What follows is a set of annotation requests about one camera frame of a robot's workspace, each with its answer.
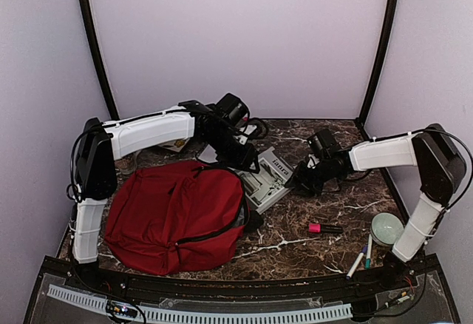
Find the grey ianra magazine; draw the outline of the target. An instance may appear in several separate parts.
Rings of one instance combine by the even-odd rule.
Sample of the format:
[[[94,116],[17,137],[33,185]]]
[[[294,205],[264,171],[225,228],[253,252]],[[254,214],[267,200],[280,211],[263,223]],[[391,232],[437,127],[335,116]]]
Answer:
[[[237,170],[245,186],[249,206],[259,214],[267,211],[289,191],[285,184],[293,174],[290,166],[273,146],[258,156],[259,173]]]

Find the red student backpack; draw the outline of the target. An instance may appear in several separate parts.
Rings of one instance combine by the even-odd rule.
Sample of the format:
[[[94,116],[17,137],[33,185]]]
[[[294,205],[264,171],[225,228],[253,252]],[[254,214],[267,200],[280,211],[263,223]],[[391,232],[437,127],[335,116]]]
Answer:
[[[139,169],[119,188],[104,241],[123,265],[169,275],[229,262],[262,224],[235,171],[181,161]]]

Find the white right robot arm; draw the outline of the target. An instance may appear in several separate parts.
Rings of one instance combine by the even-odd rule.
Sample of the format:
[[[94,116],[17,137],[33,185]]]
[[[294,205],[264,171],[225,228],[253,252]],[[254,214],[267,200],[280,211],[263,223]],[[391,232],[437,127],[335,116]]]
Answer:
[[[391,250],[393,257],[403,263],[418,253],[443,216],[459,201],[462,182],[472,181],[467,170],[472,153],[462,155],[459,149],[464,142],[438,123],[345,148],[328,129],[320,130],[307,142],[311,156],[297,164],[285,185],[309,197],[320,195],[329,180],[345,180],[356,172],[403,166],[417,170],[419,200]]]

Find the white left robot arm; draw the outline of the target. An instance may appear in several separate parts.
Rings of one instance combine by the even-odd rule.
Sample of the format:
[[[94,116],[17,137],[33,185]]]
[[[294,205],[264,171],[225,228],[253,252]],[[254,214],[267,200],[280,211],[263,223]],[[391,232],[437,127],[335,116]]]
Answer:
[[[92,264],[98,259],[101,217],[118,187],[115,161],[152,146],[197,138],[215,151],[215,164],[259,172],[255,140],[268,135],[268,125],[250,115],[231,93],[215,104],[190,100],[168,109],[117,121],[89,119],[73,144],[67,196],[75,201],[72,254],[80,265],[75,279],[88,291],[99,291],[104,275]]]

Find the pink black highlighter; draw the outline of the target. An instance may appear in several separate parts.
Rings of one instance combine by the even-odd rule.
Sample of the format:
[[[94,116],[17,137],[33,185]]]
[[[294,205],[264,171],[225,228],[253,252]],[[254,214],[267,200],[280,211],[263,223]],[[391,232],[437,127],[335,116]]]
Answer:
[[[308,228],[309,233],[313,234],[342,234],[344,232],[341,226],[311,223]]]

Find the square floral ceramic plate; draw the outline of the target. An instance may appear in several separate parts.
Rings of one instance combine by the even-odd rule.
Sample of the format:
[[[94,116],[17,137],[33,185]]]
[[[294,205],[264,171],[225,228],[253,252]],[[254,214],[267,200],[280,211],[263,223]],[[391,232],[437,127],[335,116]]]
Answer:
[[[181,150],[186,146],[188,142],[189,139],[177,139],[158,144],[158,146],[162,149],[166,149],[171,152],[181,152]]]

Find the round glass jar lid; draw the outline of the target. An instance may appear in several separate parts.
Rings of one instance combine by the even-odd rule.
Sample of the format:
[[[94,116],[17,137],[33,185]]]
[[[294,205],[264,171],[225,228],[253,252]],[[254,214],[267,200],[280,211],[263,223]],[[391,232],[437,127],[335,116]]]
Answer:
[[[401,236],[404,225],[394,214],[382,212],[377,214],[371,222],[370,234],[379,246],[393,246]]]

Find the white blue marker pen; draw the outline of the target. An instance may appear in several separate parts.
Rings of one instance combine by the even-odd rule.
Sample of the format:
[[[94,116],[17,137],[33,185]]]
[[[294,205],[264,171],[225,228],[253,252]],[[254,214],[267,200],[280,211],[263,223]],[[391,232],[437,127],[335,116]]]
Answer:
[[[353,262],[353,264],[351,265],[349,271],[347,272],[346,274],[346,279],[349,280],[353,277],[353,274],[355,273],[356,269],[358,268],[360,262],[362,261],[362,259],[364,258],[364,253],[363,252],[360,252],[357,256],[357,258],[355,259],[355,261]]]

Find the white teal marker pen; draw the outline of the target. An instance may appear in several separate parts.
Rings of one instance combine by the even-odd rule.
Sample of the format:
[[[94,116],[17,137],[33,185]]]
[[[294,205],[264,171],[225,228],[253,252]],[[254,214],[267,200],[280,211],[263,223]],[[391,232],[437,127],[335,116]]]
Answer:
[[[366,250],[365,269],[369,269],[371,266],[371,255],[372,255],[372,235],[369,234]]]

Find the white mug with coral print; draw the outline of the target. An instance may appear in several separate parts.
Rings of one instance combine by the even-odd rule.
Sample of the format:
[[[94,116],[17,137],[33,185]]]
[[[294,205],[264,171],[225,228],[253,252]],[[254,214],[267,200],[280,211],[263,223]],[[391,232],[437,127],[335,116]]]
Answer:
[[[122,175],[131,175],[137,169],[137,159],[141,151],[138,150],[115,161],[115,167]]]

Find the black front frame rail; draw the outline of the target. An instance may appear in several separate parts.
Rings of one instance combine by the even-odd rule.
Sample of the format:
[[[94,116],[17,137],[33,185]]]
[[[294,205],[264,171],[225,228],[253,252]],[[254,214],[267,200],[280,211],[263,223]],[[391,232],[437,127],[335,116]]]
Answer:
[[[400,272],[380,266],[359,269],[353,277],[251,280],[236,262],[235,280],[218,280],[217,270],[207,280],[192,272],[179,277],[157,277],[125,269],[114,260],[72,267],[67,260],[45,257],[33,287],[26,323],[119,323],[102,314],[62,303],[47,296],[50,285],[67,286],[108,300],[138,306],[165,298],[217,302],[317,300],[323,306],[350,304],[353,317],[330,323],[459,323],[460,316],[438,258],[418,255]]]

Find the black right frame post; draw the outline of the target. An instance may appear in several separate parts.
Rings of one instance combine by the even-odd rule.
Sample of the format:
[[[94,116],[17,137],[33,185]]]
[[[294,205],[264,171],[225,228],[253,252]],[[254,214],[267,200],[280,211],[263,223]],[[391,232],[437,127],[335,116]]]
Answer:
[[[381,26],[381,32],[372,66],[372,71],[370,73],[370,79],[368,81],[367,90],[364,96],[363,103],[361,105],[360,113],[355,120],[360,127],[364,127],[366,125],[370,110],[372,108],[372,104],[375,99],[375,94],[381,78],[385,58],[387,56],[389,41],[392,33],[392,26],[395,20],[397,3],[398,0],[387,0],[386,3],[384,19]]]

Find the black frame post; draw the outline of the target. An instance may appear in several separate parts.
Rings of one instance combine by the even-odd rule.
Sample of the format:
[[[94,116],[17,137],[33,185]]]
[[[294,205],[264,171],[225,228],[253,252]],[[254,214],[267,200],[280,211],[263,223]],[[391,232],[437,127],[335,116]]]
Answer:
[[[95,30],[95,23],[92,14],[92,6],[90,0],[78,0],[81,9],[81,15],[86,33],[86,39],[89,45],[89,51],[92,57],[92,62],[95,68],[98,83],[101,89],[101,94],[106,105],[107,112],[111,119],[119,119],[119,112],[115,99],[112,94],[112,89],[109,84],[106,73],[105,64],[99,47],[99,41]]]
[[[372,104],[375,99],[375,94],[381,78],[385,58],[387,56],[389,41],[392,33],[392,26],[395,20],[397,3],[398,0],[387,0],[386,3],[384,19],[381,26],[381,32],[372,66],[372,71],[370,73],[370,79],[368,81],[367,90],[364,96],[363,103],[361,105],[360,113],[355,120],[360,127],[364,127],[366,125],[370,110],[372,108]]]

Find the black left frame post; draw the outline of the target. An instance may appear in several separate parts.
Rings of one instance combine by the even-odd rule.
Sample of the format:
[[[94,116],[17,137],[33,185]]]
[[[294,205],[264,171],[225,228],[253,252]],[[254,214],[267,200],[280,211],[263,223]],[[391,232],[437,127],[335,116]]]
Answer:
[[[115,99],[112,94],[112,89],[109,84],[106,73],[105,64],[99,47],[99,41],[95,30],[95,23],[92,14],[92,6],[90,0],[78,0],[81,9],[81,15],[86,33],[86,39],[89,45],[89,51],[92,57],[92,62],[95,68],[98,83],[101,89],[101,94],[106,105],[107,112],[111,119],[119,119],[119,112]]]

